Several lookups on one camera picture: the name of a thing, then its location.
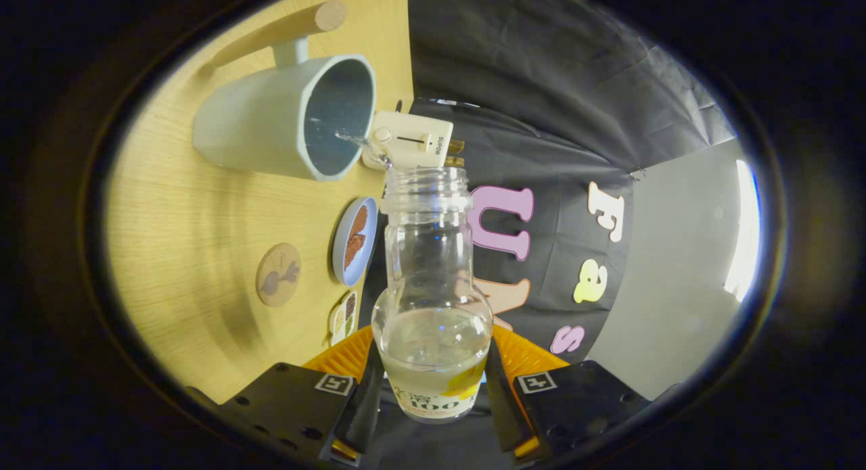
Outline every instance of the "yellow letter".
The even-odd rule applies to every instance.
[[[590,258],[580,267],[580,279],[574,286],[574,301],[598,301],[606,287],[607,267],[598,267],[598,263]]]

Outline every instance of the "screw hole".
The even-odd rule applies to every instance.
[[[304,436],[306,436],[310,440],[322,439],[322,432],[318,429],[315,429],[315,427],[305,427],[305,429],[301,433],[303,433]]]

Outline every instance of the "round coaster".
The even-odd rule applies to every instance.
[[[272,246],[262,257],[256,272],[256,292],[267,306],[283,306],[300,281],[300,254],[293,245]]]

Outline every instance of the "wooden tabletop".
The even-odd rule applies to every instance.
[[[331,272],[331,239],[359,196],[381,197],[384,175],[360,163],[316,183],[219,168],[191,145],[192,120],[225,83],[273,67],[270,49],[213,73],[199,70],[251,30],[327,0],[281,0],[242,20],[182,64],[143,107],[108,189],[108,255],[130,320],[177,381],[217,403],[275,362],[302,365],[327,347],[330,310],[348,291]],[[310,57],[363,54],[377,110],[412,103],[406,0],[341,0],[348,17],[309,38]],[[297,288],[281,307],[256,294],[256,270],[279,243],[300,254]],[[361,293],[364,279],[355,286]]]

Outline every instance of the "glass bottle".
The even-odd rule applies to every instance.
[[[388,287],[373,337],[403,412],[445,424],[472,408],[493,313],[472,278],[472,196],[461,168],[390,170],[381,206]]]

